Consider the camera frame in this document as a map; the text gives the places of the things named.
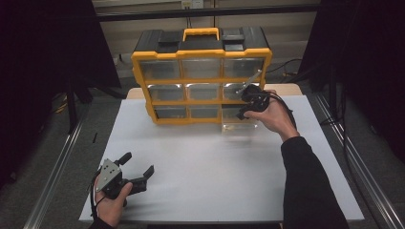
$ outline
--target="plastic drawer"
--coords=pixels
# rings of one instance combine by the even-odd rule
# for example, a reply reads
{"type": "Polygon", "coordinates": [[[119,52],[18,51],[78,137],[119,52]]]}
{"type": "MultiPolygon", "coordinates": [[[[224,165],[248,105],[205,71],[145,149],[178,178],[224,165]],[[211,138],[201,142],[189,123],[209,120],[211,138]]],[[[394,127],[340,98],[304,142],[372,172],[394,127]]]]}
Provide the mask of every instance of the plastic drawer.
{"type": "Polygon", "coordinates": [[[190,105],[188,106],[191,118],[217,118],[219,105],[190,105]]]}
{"type": "Polygon", "coordinates": [[[154,106],[157,118],[186,118],[185,106],[154,106]]]}
{"type": "Polygon", "coordinates": [[[214,100],[219,99],[220,84],[202,83],[187,84],[187,99],[190,100],[214,100]]]}
{"type": "Polygon", "coordinates": [[[142,60],[139,64],[145,79],[180,78],[178,60],[142,60]]]}
{"type": "Polygon", "coordinates": [[[264,58],[226,58],[224,77],[251,77],[263,68],[264,58]]]}
{"type": "Polygon", "coordinates": [[[184,100],[184,93],[181,84],[151,84],[147,87],[153,101],[184,100]]]}
{"type": "Polygon", "coordinates": [[[184,78],[214,78],[221,75],[220,58],[188,58],[181,61],[184,78]]]}
{"type": "Polygon", "coordinates": [[[222,132],[226,135],[249,135],[257,128],[257,120],[252,118],[240,120],[236,114],[244,105],[222,106],[222,132]]]}
{"type": "Polygon", "coordinates": [[[242,86],[243,83],[224,83],[223,84],[223,100],[241,100],[241,95],[236,94],[242,86]]]}

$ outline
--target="aluminum rail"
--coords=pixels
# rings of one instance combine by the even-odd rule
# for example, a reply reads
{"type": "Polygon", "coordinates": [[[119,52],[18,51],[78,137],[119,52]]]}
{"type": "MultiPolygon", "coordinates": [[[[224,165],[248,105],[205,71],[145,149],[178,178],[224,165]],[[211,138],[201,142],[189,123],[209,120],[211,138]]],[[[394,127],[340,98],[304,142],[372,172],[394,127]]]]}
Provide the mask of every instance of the aluminum rail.
{"type": "MultiPolygon", "coordinates": [[[[324,115],[326,117],[331,117],[327,99],[321,94],[318,94],[316,96],[316,99],[324,115]]],[[[344,130],[342,125],[340,123],[333,122],[331,123],[330,126],[332,127],[334,133],[336,134],[337,138],[339,139],[340,143],[343,146],[344,130]]],[[[356,173],[361,178],[361,180],[363,181],[364,186],[366,187],[367,191],[372,197],[373,202],[378,208],[381,216],[385,219],[389,228],[391,229],[405,228],[397,212],[395,211],[395,208],[393,207],[392,203],[373,178],[373,175],[370,173],[369,169],[367,168],[360,154],[354,148],[354,145],[352,144],[352,141],[349,139],[348,136],[346,136],[346,142],[347,142],[347,152],[349,159],[352,163],[352,166],[355,169],[356,173]]]]}
{"type": "Polygon", "coordinates": [[[286,5],[254,8],[210,8],[193,10],[159,10],[144,12],[120,12],[120,13],[98,13],[95,16],[56,16],[49,18],[51,22],[108,22],[108,21],[130,21],[144,19],[163,19],[180,17],[203,17],[203,16],[226,16],[226,15],[247,15],[247,14],[267,14],[267,13],[288,13],[288,12],[310,12],[320,10],[343,10],[349,4],[306,4],[306,5],[286,5]]]}
{"type": "Polygon", "coordinates": [[[27,222],[24,226],[24,229],[37,229],[41,225],[43,218],[48,210],[48,207],[53,198],[53,194],[56,190],[57,183],[59,182],[63,171],[66,167],[66,164],[69,160],[71,151],[77,141],[77,137],[80,133],[83,120],[86,117],[87,113],[90,110],[90,104],[84,105],[83,111],[81,113],[80,119],[77,122],[77,125],[73,129],[72,133],[68,135],[65,145],[60,152],[59,158],[57,159],[53,170],[48,178],[47,183],[45,184],[44,189],[41,192],[41,196],[36,201],[35,205],[32,208],[30,216],[27,219],[27,222]]]}

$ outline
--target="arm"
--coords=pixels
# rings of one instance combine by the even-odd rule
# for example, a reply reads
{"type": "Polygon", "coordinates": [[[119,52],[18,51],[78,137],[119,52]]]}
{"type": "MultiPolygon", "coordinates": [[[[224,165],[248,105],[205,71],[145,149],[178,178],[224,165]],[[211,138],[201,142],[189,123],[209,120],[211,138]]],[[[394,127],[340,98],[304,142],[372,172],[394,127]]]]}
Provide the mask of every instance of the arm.
{"type": "Polygon", "coordinates": [[[95,201],[97,202],[98,219],[93,222],[89,229],[117,228],[121,219],[124,201],[130,194],[132,186],[131,182],[125,184],[116,199],[106,198],[103,192],[96,193],[95,201]]]}
{"type": "Polygon", "coordinates": [[[282,155],[287,172],[285,228],[349,228],[328,176],[305,139],[296,136],[286,140],[282,155]]]}
{"type": "Polygon", "coordinates": [[[262,113],[245,112],[283,140],[282,155],[287,171],[284,226],[294,228],[349,228],[340,210],[322,164],[295,130],[285,108],[270,99],[262,113]]]}

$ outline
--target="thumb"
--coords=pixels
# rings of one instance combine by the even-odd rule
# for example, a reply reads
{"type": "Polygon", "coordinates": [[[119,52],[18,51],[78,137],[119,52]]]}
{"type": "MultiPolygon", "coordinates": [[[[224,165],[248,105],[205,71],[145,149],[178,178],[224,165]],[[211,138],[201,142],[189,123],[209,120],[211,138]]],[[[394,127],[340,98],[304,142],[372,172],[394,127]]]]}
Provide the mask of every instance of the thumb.
{"type": "Polygon", "coordinates": [[[252,111],[247,111],[244,113],[245,117],[249,117],[249,118],[255,118],[255,119],[259,119],[261,113],[257,113],[257,112],[252,112],[252,111]]]}
{"type": "Polygon", "coordinates": [[[122,187],[121,192],[119,192],[119,195],[118,195],[117,199],[119,199],[119,201],[124,202],[126,197],[128,197],[128,195],[131,193],[132,186],[133,186],[133,183],[131,183],[131,182],[126,183],[122,187]]]}

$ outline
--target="white table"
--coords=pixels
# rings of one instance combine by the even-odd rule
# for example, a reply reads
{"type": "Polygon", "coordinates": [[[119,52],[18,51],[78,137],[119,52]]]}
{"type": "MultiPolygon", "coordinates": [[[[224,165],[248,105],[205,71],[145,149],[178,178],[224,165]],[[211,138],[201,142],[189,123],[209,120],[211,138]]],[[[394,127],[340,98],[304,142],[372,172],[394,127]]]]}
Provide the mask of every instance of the white table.
{"type": "MultiPolygon", "coordinates": [[[[283,96],[298,130],[330,179],[347,220],[363,219],[352,191],[303,95],[283,96]]],[[[150,165],[148,190],[127,198],[122,220],[140,223],[256,223],[283,219],[286,172],[278,135],[259,125],[253,135],[222,135],[218,124],[156,125],[143,99],[122,101],[104,158],[126,152],[123,177],[150,165]]],[[[79,220],[91,221],[87,199],[79,220]]]]}

